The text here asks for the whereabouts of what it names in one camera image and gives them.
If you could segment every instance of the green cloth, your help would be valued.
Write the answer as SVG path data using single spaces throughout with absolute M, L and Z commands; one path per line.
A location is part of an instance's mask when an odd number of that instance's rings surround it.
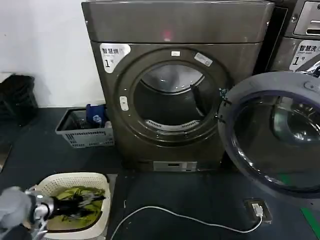
M 97 188 L 75 186 L 72 188 L 65 188 L 56 194 L 56 198 L 59 200 L 71 200 L 75 195 L 85 196 L 89 193 L 93 193 L 96 196 L 104 196 L 105 191 Z M 67 231 L 67 230 L 79 230 L 83 228 L 91 227 L 97 219 L 100 217 L 101 207 L 103 200 L 94 201 L 91 204 L 84 206 L 83 208 L 92 211 L 91 214 L 85 217 L 70 217 L 70 216 L 56 216 L 50 219 L 47 223 L 49 231 Z

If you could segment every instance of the floor socket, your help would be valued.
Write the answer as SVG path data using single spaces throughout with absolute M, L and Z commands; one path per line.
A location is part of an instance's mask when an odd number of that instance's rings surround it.
M 261 198 L 250 198 L 250 199 L 244 200 L 244 206 L 245 206 L 245 209 L 246 209 L 250 219 L 253 222 L 259 221 L 259 217 L 256 216 L 256 213 L 254 211 L 253 204 L 258 204 L 259 206 L 261 206 L 263 208 L 262 222 L 267 223 L 267 224 L 271 224 L 272 216 L 269 211 L 268 205 Z

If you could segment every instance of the dark gray floor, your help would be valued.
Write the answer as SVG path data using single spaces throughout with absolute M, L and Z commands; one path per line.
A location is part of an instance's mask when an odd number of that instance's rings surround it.
M 0 143 L 13 142 L 12 153 L 0 173 L 0 190 L 10 186 L 29 188 L 56 173 L 117 173 L 108 237 L 124 216 L 145 205 L 162 206 L 204 221 L 247 229 L 254 223 L 250 222 L 243 201 L 262 198 L 273 220 L 272 224 L 243 235 L 148 209 L 127 221 L 114 240 L 317 239 L 298 207 L 264 193 L 240 173 L 134 173 L 122 170 L 121 156 L 113 147 L 71 148 L 55 134 L 64 112 L 65 109 L 59 108 L 41 109 L 38 118 L 23 128 L 15 124 L 0 125 Z M 320 219 L 319 212 L 313 213 Z M 9 239 L 23 237 L 20 234 Z

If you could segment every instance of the white cable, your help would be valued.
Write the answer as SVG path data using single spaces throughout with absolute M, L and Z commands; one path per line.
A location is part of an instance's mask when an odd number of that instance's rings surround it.
M 118 226 L 115 228 L 110 240 L 113 240 L 114 236 L 116 235 L 118 229 L 120 228 L 120 226 L 128 219 L 130 218 L 132 215 L 136 214 L 137 212 L 140 212 L 141 210 L 144 210 L 144 209 L 158 209 L 158 210 L 161 210 L 161 211 L 164 211 L 164 212 L 167 212 L 169 214 L 172 214 L 174 216 L 177 216 L 177 217 L 180 217 L 180 218 L 184 218 L 184 219 L 189 219 L 189 220 L 192 220 L 192 221 L 196 221 L 198 223 L 201 223 L 201 224 L 204 224 L 204 225 L 207 225 L 207 226 L 212 226 L 212 227 L 219 227 L 219 228 L 223 228 L 223 229 L 228 229 L 228 230 L 231 230 L 231 231 L 234 231 L 234 232 L 237 232 L 237 233 L 241 233 L 241 234 L 247 234 L 247 233 L 250 233 L 254 230 L 256 230 L 262 223 L 262 216 L 259 216 L 260 218 L 260 221 L 259 223 L 249 229 L 249 230 L 238 230 L 238 229 L 234 229 L 234 228 L 231 228 L 231 227 L 228 227 L 228 226 L 223 226 L 223 225 L 219 225 L 219 224 L 214 224 L 214 223 L 208 223 L 208 222 L 205 222 L 205 221 L 201 221 L 199 219 L 196 219 L 196 218 L 193 218 L 193 217 L 190 217 L 190 216 L 185 216 L 185 215 L 180 215 L 178 213 L 175 213 L 173 211 L 170 211 L 168 209 L 165 209 L 165 208 L 162 208 L 162 207 L 159 207 L 159 206 L 144 206 L 144 207 L 141 207 L 135 211 L 133 211 L 132 213 L 130 213 L 128 216 L 126 216 L 124 219 L 121 220 L 121 222 L 118 224 Z

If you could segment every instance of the front-loading washing machine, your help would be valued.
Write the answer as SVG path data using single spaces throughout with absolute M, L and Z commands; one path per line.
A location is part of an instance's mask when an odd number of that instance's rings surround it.
M 82 7 L 127 166 L 214 170 L 226 150 L 266 192 L 320 209 L 319 72 L 250 76 L 272 3 L 90 1 Z
M 274 2 L 254 72 L 313 71 L 320 66 L 320 1 Z
M 218 106 L 251 76 L 273 7 L 262 0 L 82 3 L 127 167 L 219 167 Z

